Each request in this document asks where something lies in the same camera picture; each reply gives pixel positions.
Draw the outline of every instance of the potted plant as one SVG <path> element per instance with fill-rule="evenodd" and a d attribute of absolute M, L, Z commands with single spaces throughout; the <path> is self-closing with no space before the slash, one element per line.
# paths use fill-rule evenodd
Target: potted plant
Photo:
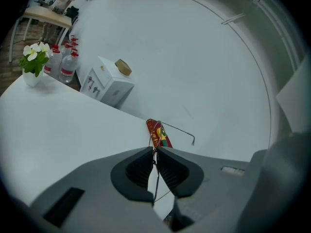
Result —
<path fill-rule="evenodd" d="M 23 71 L 23 78 L 27 85 L 35 87 L 43 76 L 43 66 L 49 60 L 48 44 L 43 42 L 24 47 L 24 57 L 20 60 L 19 66 Z"/>

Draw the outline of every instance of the black rectangular slot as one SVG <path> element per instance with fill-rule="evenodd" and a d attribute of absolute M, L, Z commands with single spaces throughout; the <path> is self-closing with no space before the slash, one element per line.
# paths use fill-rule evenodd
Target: black rectangular slot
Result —
<path fill-rule="evenodd" d="M 56 227 L 60 227 L 83 193 L 84 190 L 79 188 L 70 188 L 43 216 L 44 219 Z"/>

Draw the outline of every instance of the flower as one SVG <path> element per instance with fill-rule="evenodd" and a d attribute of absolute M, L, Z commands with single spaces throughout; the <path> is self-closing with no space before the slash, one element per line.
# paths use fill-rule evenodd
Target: flower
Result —
<path fill-rule="evenodd" d="M 44 44 L 43 42 L 40 42 L 39 47 L 40 47 L 42 52 L 45 52 L 46 57 L 48 57 L 49 51 L 50 51 L 50 46 L 47 43 Z"/>
<path fill-rule="evenodd" d="M 24 56 L 29 55 L 27 60 L 32 61 L 38 55 L 36 52 L 40 52 L 40 51 L 41 51 L 41 48 L 38 46 L 38 44 L 32 44 L 30 47 L 29 46 L 24 47 L 23 54 Z"/>

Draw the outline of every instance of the white table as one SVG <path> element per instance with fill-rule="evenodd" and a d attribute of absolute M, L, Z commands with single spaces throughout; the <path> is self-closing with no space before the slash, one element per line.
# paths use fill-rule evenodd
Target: white table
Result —
<path fill-rule="evenodd" d="M 191 136 L 165 126 L 176 149 Z M 0 97 L 0 168 L 9 193 L 27 205 L 78 166 L 148 146 L 145 120 L 83 95 L 44 75 L 35 88 L 19 77 Z M 155 191 L 156 169 L 148 189 Z M 157 198 L 168 192 L 160 179 Z M 155 203 L 164 218 L 173 206 L 168 193 Z"/>
<path fill-rule="evenodd" d="M 14 37 L 15 37 L 15 33 L 16 33 L 16 29 L 19 24 L 19 21 L 22 18 L 29 18 L 26 31 L 24 33 L 24 38 L 23 38 L 24 41 L 26 39 L 28 28 L 29 28 L 29 25 L 31 24 L 32 19 L 48 22 L 48 23 L 60 26 L 64 29 L 64 30 L 62 29 L 61 33 L 59 34 L 56 44 L 61 44 L 63 42 L 68 29 L 71 27 L 70 17 L 67 17 L 65 15 L 58 15 L 50 11 L 48 8 L 44 8 L 41 6 L 32 6 L 32 7 L 27 8 L 24 14 L 20 18 L 18 18 L 15 22 L 12 36 L 11 36 L 11 42 L 10 42 L 9 62 L 12 62 Z"/>

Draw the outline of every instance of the white flower pot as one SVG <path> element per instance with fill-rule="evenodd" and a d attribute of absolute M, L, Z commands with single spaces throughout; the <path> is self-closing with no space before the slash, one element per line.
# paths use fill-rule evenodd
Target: white flower pot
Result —
<path fill-rule="evenodd" d="M 31 87 L 35 87 L 38 82 L 42 79 L 43 77 L 43 69 L 40 71 L 38 77 L 35 76 L 34 73 L 31 72 L 25 72 L 25 70 L 23 69 L 23 78 L 24 81 L 27 85 L 31 86 Z"/>

